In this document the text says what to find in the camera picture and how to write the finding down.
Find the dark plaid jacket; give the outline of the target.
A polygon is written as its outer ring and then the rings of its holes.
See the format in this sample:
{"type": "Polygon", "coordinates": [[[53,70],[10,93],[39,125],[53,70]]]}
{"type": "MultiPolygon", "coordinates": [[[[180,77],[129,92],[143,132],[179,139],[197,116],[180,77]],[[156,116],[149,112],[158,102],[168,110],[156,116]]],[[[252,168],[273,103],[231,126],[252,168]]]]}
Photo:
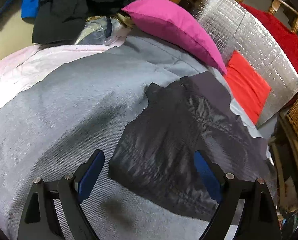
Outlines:
{"type": "Polygon", "coordinates": [[[125,127],[109,161],[111,179],[172,213],[210,220],[217,202],[194,165],[201,151],[224,172],[247,181],[263,178],[276,193],[267,141],[250,135],[211,73],[167,87],[151,84],[146,94],[148,107],[125,127]]]}

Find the black clothing pile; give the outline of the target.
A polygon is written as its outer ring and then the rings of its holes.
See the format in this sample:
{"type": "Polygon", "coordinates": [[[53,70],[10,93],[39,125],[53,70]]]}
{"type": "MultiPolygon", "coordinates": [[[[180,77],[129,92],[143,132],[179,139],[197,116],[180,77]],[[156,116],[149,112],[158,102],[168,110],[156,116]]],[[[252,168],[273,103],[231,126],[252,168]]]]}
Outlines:
{"type": "Polygon", "coordinates": [[[91,16],[111,16],[137,0],[40,0],[32,42],[69,44],[91,16]]]}

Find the wooden shelf unit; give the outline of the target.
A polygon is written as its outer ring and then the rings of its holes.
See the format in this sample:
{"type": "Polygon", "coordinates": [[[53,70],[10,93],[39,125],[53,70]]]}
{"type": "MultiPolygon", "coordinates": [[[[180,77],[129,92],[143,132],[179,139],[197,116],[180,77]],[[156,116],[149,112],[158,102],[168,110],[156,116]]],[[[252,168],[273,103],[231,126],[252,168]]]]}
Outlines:
{"type": "Polygon", "coordinates": [[[286,113],[278,113],[268,145],[277,173],[278,217],[286,234],[298,227],[298,139],[286,113]]]}

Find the grey bed sheet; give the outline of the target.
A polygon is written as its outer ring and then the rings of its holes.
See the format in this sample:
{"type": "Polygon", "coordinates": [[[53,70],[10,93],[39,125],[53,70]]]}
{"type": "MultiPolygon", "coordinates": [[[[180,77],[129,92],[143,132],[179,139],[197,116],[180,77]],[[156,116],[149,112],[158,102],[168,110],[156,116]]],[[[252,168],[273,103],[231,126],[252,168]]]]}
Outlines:
{"type": "Polygon", "coordinates": [[[219,72],[146,34],[120,47],[62,64],[0,109],[0,228],[17,239],[32,180],[57,180],[96,149],[105,165],[82,204],[101,239],[198,239],[206,221],[175,215],[108,178],[108,161],[125,126],[148,105],[151,83],[219,72]]]}

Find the red-orange pillow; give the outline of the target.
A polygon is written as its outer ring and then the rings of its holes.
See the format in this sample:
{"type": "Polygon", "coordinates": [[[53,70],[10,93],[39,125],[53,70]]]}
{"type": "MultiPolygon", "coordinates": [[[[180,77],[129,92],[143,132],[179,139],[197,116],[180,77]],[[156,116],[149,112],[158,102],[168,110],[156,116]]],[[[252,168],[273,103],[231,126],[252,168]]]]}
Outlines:
{"type": "Polygon", "coordinates": [[[227,71],[224,78],[234,98],[253,124],[257,124],[272,90],[270,85],[236,50],[228,61],[227,71]]]}

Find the pink quilt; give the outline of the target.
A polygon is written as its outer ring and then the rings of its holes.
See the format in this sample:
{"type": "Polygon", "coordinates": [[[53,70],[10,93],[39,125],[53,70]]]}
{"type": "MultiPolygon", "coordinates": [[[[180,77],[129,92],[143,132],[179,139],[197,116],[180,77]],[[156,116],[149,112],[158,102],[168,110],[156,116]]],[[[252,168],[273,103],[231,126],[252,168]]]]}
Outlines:
{"type": "Polygon", "coordinates": [[[0,61],[0,98],[18,94],[43,80],[62,64],[119,47],[125,36],[114,37],[109,45],[69,45],[41,48],[29,46],[16,51],[0,61]]]}

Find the red blanket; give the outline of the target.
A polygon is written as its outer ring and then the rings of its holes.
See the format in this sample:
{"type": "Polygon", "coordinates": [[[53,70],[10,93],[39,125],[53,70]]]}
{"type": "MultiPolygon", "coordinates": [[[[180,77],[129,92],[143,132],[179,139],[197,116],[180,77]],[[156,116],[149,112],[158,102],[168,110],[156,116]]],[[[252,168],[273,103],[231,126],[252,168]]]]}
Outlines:
{"type": "Polygon", "coordinates": [[[284,51],[289,61],[298,74],[298,36],[291,32],[275,16],[268,12],[257,10],[254,7],[240,3],[244,9],[256,17],[262,25],[269,31],[284,51]]]}

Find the silver foil insulation mat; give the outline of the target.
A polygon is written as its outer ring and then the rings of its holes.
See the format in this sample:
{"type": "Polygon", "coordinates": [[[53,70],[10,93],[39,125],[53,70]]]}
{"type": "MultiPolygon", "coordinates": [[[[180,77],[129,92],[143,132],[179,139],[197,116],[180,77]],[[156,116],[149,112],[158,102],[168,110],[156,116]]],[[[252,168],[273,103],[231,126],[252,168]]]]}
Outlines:
{"type": "Polygon", "coordinates": [[[298,74],[287,55],[263,24],[236,1],[198,0],[191,15],[213,39],[225,63],[236,50],[270,85],[257,126],[297,94],[298,74]]]}

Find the clear plastic bag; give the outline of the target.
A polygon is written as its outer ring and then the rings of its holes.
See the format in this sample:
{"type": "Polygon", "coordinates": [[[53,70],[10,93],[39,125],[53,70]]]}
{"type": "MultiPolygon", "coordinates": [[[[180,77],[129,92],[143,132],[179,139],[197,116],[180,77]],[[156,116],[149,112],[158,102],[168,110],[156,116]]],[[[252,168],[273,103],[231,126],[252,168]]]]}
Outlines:
{"type": "Polygon", "coordinates": [[[131,18],[119,13],[113,16],[88,17],[74,44],[110,46],[115,42],[122,42],[133,27],[131,18]]]}

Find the blue cloth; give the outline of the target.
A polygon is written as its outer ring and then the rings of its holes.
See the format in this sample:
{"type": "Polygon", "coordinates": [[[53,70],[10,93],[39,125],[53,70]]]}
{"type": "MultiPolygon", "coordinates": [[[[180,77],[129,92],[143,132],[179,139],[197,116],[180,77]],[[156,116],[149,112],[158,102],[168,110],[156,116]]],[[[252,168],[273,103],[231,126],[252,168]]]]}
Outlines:
{"type": "Polygon", "coordinates": [[[22,0],[21,18],[36,18],[40,7],[40,0],[22,0]]]}

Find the magenta pillow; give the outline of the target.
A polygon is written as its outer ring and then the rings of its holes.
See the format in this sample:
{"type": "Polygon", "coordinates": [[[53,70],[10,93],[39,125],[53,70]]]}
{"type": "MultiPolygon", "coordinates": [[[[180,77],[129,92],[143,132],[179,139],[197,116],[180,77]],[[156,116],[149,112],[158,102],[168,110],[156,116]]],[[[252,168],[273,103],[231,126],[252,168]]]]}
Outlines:
{"type": "Polygon", "coordinates": [[[169,0],[137,0],[122,8],[145,33],[175,44],[207,65],[227,74],[220,51],[205,29],[169,0]]]}

